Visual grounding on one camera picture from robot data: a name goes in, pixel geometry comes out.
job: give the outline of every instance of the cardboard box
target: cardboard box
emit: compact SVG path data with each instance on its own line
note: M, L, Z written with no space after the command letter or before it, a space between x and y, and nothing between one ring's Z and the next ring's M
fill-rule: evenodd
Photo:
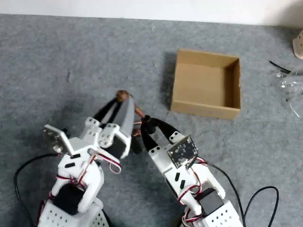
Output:
M171 110L234 119L241 109L240 59L179 50Z

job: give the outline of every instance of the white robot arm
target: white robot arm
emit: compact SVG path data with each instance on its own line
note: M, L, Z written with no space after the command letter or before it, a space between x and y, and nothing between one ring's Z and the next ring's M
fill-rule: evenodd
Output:
M97 194L104 183L99 164L106 161L112 172L121 172L120 159L130 149L134 124L134 102L110 101L85 121L79 137L68 139L51 125L45 134L54 151L64 156L58 165L56 183L38 220L38 227L109 227Z
M160 147L150 136L156 127L167 138L168 145ZM184 136L166 122L148 115L142 119L141 134L145 148L167 184L178 201L187 206L182 226L243 226L231 202L225 199L224 188L206 162L198 157L197 147L190 136Z

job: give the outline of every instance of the white wall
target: white wall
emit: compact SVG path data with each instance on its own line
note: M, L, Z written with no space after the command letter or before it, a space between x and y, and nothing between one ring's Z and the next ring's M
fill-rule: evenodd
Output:
M0 0L0 13L303 27L303 0Z

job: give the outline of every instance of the black cable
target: black cable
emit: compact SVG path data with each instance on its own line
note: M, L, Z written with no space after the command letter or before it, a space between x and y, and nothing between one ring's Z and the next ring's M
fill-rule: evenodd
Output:
M30 216L30 213L29 213L28 209L26 208L26 206L24 205L24 203L23 203L23 201L22 201L22 199L20 197L19 189L18 189L18 175L19 175L19 173L21 172L22 169L24 169L28 164L30 164L30 163L32 163L34 161L40 160L40 159L45 158L45 157L57 157L57 156L59 156L59 154L55 154L55 153L48 153L48 154L44 154L44 155L39 155L39 156L34 157L34 158L28 160L27 162L25 162L15 172L15 175L14 175L14 187L15 187L16 196L17 196L17 199L18 199L19 203L22 206L22 209L24 210L25 214L28 217L28 220L30 222L31 227L36 227L36 225L34 224L34 221L33 221L32 217Z
M276 203L275 203L275 208L274 208L274 211L273 211L273 214L271 216L271 219L269 221L269 227L272 225L273 221L274 221L274 218L275 218L275 215L276 215L276 210L278 208L278 203L279 203L279 190L275 187L275 186L266 186L266 187L263 187L259 190L257 190L255 192L255 194L253 194L253 196L251 197L250 201L248 202L248 205L245 209L245 212L244 212L244 217L246 218L246 215L247 215L247 212L248 212L248 209L250 208L250 204L251 202L253 201L253 199L261 192L261 191L264 191L266 189L274 189L276 191Z
M237 201L238 201L238 203L239 203L241 218L242 218L242 222L243 222L243 227L246 227L246 215L247 215L247 212L248 212L248 210L249 210L249 208L250 208L251 202L254 200L254 198L255 198L261 191L264 191L264 190L266 190L266 189L274 189L274 190L276 191L276 203L275 203L275 207L274 207L273 214L272 214L271 219L270 219L270 221L269 221L269 224L268 224L268 226L267 226L267 227L271 227L271 225L272 225L272 223L273 223L273 221L274 221L275 215L276 215L276 210L277 210L277 208L278 208L278 204L279 204L279 190L278 190L276 187L274 187L274 186L266 186L266 187L263 187L263 188L257 190L257 191L253 194L253 196L251 197L250 201L248 202L248 205L247 205L247 207L246 207L246 209L245 209L245 212L243 212L243 207L242 207L242 203L241 203L241 200L240 200L238 191L237 191L237 189L235 188L234 184L232 183L232 180L230 179L230 177L227 175L227 173L224 172L224 171L223 171L222 169L220 169L219 167L217 167L216 165L210 163L210 162L207 162L207 161L206 161L205 163L208 164L209 166L211 166L211 167L213 167L213 168L219 170L221 173L223 173L223 174L226 176L226 178L228 179L229 183L231 184L231 186L232 186L232 188L233 188L233 190L234 190L234 192L235 192L235 194L236 194Z
M206 161L206 164L208 164L209 166L219 170L221 173L223 173L227 180L229 181L229 183L231 184L232 186L232 189L234 190L235 194L236 194L236 197L237 197L237 201L238 201L238 204L239 204L239 207L240 207L240 213L241 213L241 218L242 218L242 222L243 222L243 227L246 227L246 222L245 222L245 216L244 216L244 212L243 212L243 207L242 207L242 203L241 203L241 200L240 200L240 196L238 194L238 191L235 187L235 185L232 183L232 180L230 179L230 177L227 175L227 173L225 173L222 169L220 169L219 167L217 167L216 165Z
M274 66L276 66L276 67L278 67L282 72L284 72L284 73L286 73L286 74L291 73L290 70L287 70L287 69L285 69L285 68L279 66L278 64L274 63L273 61L269 61L269 63L272 64L272 65L274 65Z

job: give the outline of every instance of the circuit board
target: circuit board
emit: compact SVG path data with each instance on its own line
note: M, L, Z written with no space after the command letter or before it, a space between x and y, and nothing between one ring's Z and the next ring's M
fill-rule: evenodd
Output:
M196 156L198 154L198 149L191 137L186 136L184 139L180 140L173 147L171 147L167 151L167 154L178 169Z

